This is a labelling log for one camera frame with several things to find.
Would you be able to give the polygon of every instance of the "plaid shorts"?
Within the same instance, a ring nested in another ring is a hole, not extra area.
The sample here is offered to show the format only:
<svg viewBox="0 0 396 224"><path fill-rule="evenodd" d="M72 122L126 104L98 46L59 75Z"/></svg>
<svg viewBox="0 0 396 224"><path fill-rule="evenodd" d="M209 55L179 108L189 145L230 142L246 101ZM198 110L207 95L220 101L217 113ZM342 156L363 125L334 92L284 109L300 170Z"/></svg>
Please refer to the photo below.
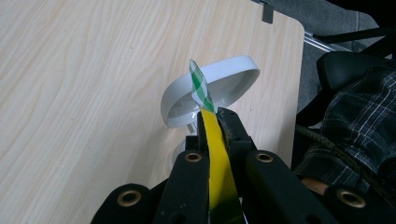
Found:
<svg viewBox="0 0 396 224"><path fill-rule="evenodd" d="M362 79L337 92L320 133L375 173L396 180L396 62L368 69ZM307 150L294 172L329 185L369 188L320 144Z"/></svg>

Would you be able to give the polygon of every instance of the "yellow strip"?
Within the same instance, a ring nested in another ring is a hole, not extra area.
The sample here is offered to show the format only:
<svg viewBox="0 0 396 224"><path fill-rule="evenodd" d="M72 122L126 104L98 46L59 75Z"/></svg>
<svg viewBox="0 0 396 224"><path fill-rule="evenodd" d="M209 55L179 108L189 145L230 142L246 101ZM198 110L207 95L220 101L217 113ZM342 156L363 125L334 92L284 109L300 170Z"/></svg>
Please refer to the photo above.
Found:
<svg viewBox="0 0 396 224"><path fill-rule="evenodd" d="M216 223L242 223L243 215L233 181L231 164L216 115L201 108L209 146L209 205Z"/></svg>

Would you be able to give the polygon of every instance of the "light wood surface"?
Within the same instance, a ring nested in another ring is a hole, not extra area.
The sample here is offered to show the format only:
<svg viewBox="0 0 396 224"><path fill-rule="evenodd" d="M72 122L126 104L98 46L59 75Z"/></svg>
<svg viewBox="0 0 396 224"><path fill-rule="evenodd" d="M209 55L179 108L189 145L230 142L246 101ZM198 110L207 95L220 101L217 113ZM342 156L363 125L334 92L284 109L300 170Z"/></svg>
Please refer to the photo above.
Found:
<svg viewBox="0 0 396 224"><path fill-rule="evenodd" d="M89 223L111 190L168 177L189 131L163 123L166 87L249 55L261 69L230 106L290 163L304 29L249 0L0 2L0 223Z"/></svg>

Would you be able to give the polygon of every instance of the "white lid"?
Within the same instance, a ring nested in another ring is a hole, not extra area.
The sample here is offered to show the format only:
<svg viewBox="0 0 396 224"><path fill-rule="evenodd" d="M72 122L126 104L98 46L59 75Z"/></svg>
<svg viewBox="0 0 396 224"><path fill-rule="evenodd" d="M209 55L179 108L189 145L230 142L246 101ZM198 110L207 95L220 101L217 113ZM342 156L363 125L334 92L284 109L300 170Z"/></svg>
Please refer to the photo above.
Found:
<svg viewBox="0 0 396 224"><path fill-rule="evenodd" d="M238 100L259 76L260 70L249 56L237 56L201 67L217 110ZM163 93L161 114L169 128L196 121L198 105L191 97L191 74L172 82Z"/></svg>

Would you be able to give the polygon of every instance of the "floor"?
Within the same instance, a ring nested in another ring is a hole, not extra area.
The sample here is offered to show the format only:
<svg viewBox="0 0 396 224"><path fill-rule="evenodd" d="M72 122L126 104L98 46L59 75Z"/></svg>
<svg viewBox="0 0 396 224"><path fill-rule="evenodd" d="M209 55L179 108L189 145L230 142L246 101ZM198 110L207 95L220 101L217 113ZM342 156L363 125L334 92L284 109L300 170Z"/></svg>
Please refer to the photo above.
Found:
<svg viewBox="0 0 396 224"><path fill-rule="evenodd" d="M282 14L299 21L306 32L318 35L335 35L375 28L373 19L363 13L345 10L325 0L272 0L270 4ZM374 39L339 44L342 48L359 51L373 43ZM304 108L318 93L316 61L326 53L304 43L298 111Z"/></svg>

